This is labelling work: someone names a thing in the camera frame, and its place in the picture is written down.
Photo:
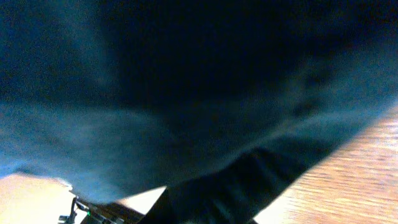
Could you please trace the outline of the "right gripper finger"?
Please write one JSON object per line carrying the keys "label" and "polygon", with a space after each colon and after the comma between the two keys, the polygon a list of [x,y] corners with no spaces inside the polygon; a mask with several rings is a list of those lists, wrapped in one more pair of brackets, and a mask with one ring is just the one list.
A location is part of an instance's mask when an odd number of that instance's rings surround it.
{"label": "right gripper finger", "polygon": [[219,159],[168,152],[167,188],[141,223],[250,223],[304,172],[329,156],[327,146],[265,146],[216,170]]}

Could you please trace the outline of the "navy blue shorts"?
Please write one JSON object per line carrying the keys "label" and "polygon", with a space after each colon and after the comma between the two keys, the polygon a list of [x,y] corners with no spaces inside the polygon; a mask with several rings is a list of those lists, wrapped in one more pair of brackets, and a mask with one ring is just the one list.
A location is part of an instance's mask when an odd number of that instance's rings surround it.
{"label": "navy blue shorts", "polygon": [[1,175],[95,203],[309,168],[396,102],[396,1],[1,2]]}

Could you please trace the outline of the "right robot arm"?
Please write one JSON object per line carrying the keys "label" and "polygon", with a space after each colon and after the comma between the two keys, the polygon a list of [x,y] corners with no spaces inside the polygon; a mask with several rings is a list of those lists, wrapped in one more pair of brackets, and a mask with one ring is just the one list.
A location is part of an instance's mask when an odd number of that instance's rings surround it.
{"label": "right robot arm", "polygon": [[312,167],[291,156],[255,149],[225,169],[167,187],[143,215],[125,205],[75,197],[83,223],[254,223],[256,214]]}

